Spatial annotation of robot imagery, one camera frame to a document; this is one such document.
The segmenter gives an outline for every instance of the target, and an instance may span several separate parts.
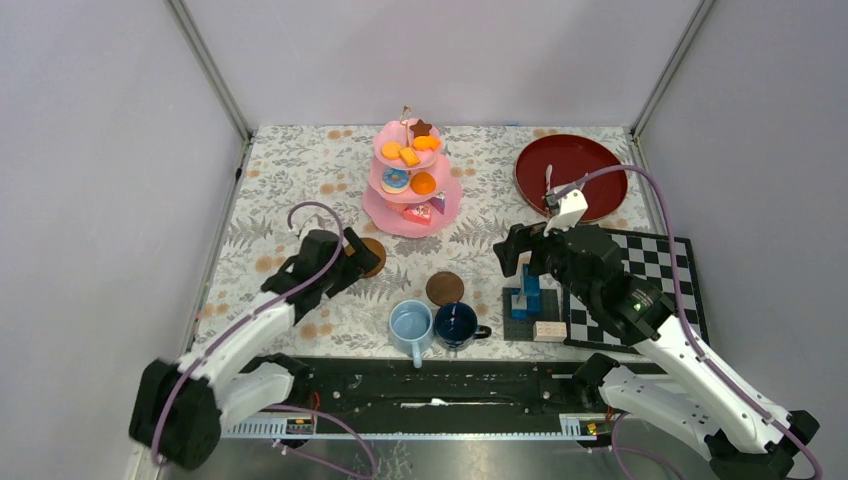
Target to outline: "dark blue mug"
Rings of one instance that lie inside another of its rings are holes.
[[[464,303],[448,303],[436,313],[433,321],[439,343],[450,350],[460,350],[475,339],[488,338],[492,329],[477,323],[477,314]]]

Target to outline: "gray wall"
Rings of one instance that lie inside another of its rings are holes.
[[[0,6],[0,478],[122,478],[240,142],[163,1]]]
[[[713,345],[818,417],[831,478],[848,468],[846,22],[843,0],[719,2],[644,135]]]
[[[629,125],[698,0],[189,0],[245,116]]]

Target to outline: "chessboard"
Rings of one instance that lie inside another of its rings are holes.
[[[662,235],[650,233],[625,232],[604,229],[621,247],[624,270],[644,278],[661,288],[674,302],[674,284],[671,275],[671,253],[668,239]],[[687,238],[675,238],[678,270],[680,272],[680,290],[683,294],[683,309],[686,318],[700,332],[701,338],[709,343],[707,321],[704,317],[701,294],[698,289],[698,276],[695,271],[695,256],[692,242]],[[631,347],[621,344],[619,339],[606,333],[589,315],[586,307],[573,295],[564,295],[562,316],[568,325],[568,338],[565,345],[636,353]]]

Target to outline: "dark red tray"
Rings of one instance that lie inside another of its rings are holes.
[[[587,173],[604,167],[621,165],[618,158],[603,145],[576,135],[550,135],[527,145],[515,161],[515,183],[518,191],[534,210],[545,209],[545,170],[553,165],[551,186],[571,183]],[[594,222],[615,211],[627,195],[627,175],[613,172],[588,182],[583,195],[589,210],[582,222]]]

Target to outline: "wooden coaster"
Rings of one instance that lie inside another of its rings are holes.
[[[374,255],[377,255],[378,257],[380,257],[380,263],[378,263],[377,266],[374,267],[374,270],[371,270],[370,272],[366,273],[364,277],[362,277],[362,278],[371,278],[374,275],[377,275],[378,273],[380,273],[380,270],[382,270],[383,267],[386,265],[386,247],[384,247],[383,244],[380,243],[379,241],[377,241],[373,238],[370,238],[370,237],[363,238],[362,243],[364,243],[365,246],[368,247],[368,250],[371,250],[371,252]],[[351,246],[351,245],[346,246],[345,247],[345,253],[348,254],[348,255],[353,253],[353,246]]]
[[[462,300],[465,284],[453,272],[439,272],[427,280],[427,298],[438,306]]]

